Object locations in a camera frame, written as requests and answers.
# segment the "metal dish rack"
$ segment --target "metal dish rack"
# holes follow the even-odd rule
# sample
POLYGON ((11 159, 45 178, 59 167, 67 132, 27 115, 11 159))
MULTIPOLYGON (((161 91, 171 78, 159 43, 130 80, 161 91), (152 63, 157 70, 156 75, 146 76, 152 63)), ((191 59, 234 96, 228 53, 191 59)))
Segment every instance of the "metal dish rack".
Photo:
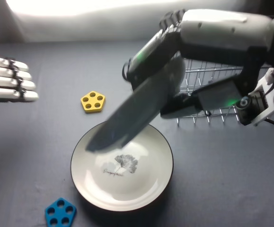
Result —
MULTIPOLYGON (((230 66, 224 64, 216 64, 205 61, 186 60, 186 75, 183 83, 180 87, 180 93, 187 93, 191 95, 192 91, 213 82, 214 80, 229 77, 233 74, 240 73, 242 67, 230 66)), ((259 79, 262 78, 268 66, 263 66, 260 70, 259 79)), ((201 111, 198 114, 177 118, 177 125, 180 125, 180 120, 183 118, 192 119, 196 124, 198 118, 206 117, 207 122, 210 124, 213 118, 221 118, 225 124, 228 118, 235 118, 239 122, 237 116, 237 110, 234 106, 227 108, 220 108, 211 111, 211 115, 208 112, 201 111)))

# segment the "plate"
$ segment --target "plate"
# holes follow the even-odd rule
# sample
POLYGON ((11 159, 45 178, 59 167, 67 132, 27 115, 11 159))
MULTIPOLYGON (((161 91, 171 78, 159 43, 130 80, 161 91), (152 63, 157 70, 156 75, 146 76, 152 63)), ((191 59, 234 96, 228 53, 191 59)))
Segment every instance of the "plate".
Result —
POLYGON ((79 193, 105 210, 129 211, 153 202, 173 173, 173 155, 165 137, 146 126, 124 148, 105 152, 85 150, 94 133, 89 130, 71 157, 71 176, 79 193))

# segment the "plate rim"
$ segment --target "plate rim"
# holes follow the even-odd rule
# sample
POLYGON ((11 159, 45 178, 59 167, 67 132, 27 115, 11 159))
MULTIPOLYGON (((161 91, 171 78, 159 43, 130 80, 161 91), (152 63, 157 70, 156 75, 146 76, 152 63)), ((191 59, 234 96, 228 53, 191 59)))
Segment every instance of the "plate rim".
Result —
MULTIPOLYGON (((95 128, 95 127, 97 127, 97 126, 99 126, 99 125, 101 125, 101 124, 103 124, 103 123, 105 123, 105 122, 106 122, 106 121, 101 122, 101 123, 95 125, 95 126, 92 127, 91 129, 89 129, 86 133, 84 133, 83 136, 79 139, 79 141, 77 142, 77 144, 76 144, 76 146, 75 146, 75 148, 74 148, 74 150, 73 150, 73 152, 72 152, 72 155, 71 155, 71 165, 72 165, 72 157, 73 157, 73 155, 74 155, 75 149, 76 149, 77 145, 79 144, 80 140, 81 140, 89 131, 91 131, 93 128, 95 128)), ((158 133, 160 133, 160 134, 163 136, 163 138, 165 139, 166 143, 168 144, 168 147, 169 147, 170 153, 171 153, 171 158, 172 158, 172 169, 171 169, 171 174, 170 174, 168 183, 165 185, 165 187, 164 187, 164 189, 162 190, 162 192, 161 192, 154 200, 150 201, 150 202, 147 203, 146 205, 141 206, 141 207, 139 207, 139 208, 127 209, 127 210, 109 210, 109 209, 100 207, 100 206, 98 206, 98 205, 96 205, 96 204, 94 204, 94 203, 88 201, 88 200, 81 194, 81 192, 78 190, 78 188, 77 188, 77 186, 76 186, 76 184, 75 184, 75 182, 74 182, 74 180, 73 180, 72 171, 71 171, 71 180, 72 180, 72 182, 73 182, 73 184, 74 184, 76 190, 79 192, 80 196, 82 196, 82 197, 83 197, 87 202, 89 202, 90 204, 92 204, 92 205, 94 205, 94 206, 96 206, 96 207, 98 207, 98 208, 100 208, 100 209, 108 210, 108 211, 114 211, 114 212, 128 212, 128 211, 132 211, 132 210, 140 210, 140 209, 142 209, 142 208, 144 208, 144 207, 147 207, 148 205, 152 204, 153 202, 155 202, 155 201, 161 196, 161 194, 162 194, 162 193, 165 191, 165 189, 169 186, 170 181, 171 181, 171 178, 172 178, 172 176, 173 176, 173 172, 174 172, 174 155, 173 155, 173 151, 172 151, 172 149, 171 149, 171 146, 170 146, 168 140, 165 138, 165 136, 164 136, 157 128, 155 128, 155 127, 152 126, 151 124, 148 124, 148 125, 151 126, 153 129, 155 129, 158 133)))

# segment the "robotic hand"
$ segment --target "robotic hand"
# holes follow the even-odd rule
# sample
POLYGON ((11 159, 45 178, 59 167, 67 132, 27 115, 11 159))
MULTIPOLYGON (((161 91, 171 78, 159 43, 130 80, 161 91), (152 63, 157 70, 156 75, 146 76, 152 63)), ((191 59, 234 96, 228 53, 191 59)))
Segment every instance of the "robotic hand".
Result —
POLYGON ((28 66, 14 59, 0 58, 0 102, 33 102, 38 99, 28 66))
MULTIPOLYGON (((128 61, 123 78, 134 90, 94 135, 88 150, 125 146, 159 112, 176 118, 227 107, 254 91, 260 68, 274 68, 274 19, 220 10, 168 13, 160 31, 128 61), (190 96, 179 94, 185 75, 182 58, 242 66, 240 74, 213 82, 190 96)), ((264 89, 268 95, 273 82, 264 89)))

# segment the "ginkgo leaf print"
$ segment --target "ginkgo leaf print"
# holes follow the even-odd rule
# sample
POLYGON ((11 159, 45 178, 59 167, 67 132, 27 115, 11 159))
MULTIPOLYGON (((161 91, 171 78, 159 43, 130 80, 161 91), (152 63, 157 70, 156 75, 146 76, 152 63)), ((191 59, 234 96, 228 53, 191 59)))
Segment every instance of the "ginkgo leaf print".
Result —
POLYGON ((138 160, 131 155, 118 155, 115 157, 115 160, 121 165, 120 168, 125 168, 131 174, 133 174, 137 169, 138 160))

